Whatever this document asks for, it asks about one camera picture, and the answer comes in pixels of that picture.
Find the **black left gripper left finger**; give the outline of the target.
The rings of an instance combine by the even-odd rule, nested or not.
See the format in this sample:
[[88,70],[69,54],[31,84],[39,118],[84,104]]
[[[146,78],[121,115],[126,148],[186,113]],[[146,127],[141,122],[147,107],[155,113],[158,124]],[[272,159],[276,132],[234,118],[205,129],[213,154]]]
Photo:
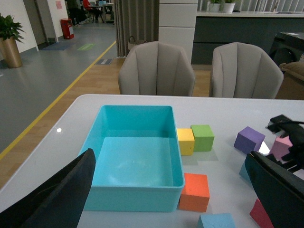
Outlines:
[[87,149],[30,194],[0,214],[2,228],[77,227],[95,171],[95,154]]

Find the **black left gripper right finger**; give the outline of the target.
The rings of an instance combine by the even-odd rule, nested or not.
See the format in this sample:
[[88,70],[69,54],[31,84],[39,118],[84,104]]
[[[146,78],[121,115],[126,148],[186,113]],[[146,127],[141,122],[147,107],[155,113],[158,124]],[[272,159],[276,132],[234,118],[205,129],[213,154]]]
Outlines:
[[304,180],[274,157],[247,154],[245,168],[254,191],[275,228],[304,226]]

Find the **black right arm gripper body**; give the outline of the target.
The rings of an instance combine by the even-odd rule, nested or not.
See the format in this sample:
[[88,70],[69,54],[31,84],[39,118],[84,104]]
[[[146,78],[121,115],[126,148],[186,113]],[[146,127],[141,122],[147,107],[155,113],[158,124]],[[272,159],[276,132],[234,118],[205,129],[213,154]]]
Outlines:
[[285,163],[276,162],[289,172],[296,172],[304,168],[304,124],[301,121],[293,121],[281,114],[270,119],[267,129],[280,138],[289,138],[292,146],[289,153],[282,157]]

